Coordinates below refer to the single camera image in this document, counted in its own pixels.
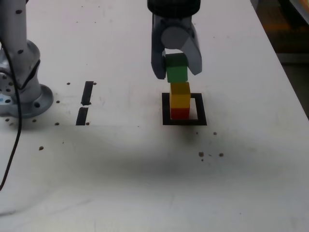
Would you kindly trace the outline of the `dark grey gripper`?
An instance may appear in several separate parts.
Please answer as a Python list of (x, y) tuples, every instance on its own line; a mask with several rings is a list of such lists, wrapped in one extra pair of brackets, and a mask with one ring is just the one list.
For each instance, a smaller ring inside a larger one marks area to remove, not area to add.
[(192, 16), (166, 18), (152, 14), (151, 66), (157, 79), (166, 77), (165, 48), (182, 51), (193, 75), (202, 72), (202, 55)]

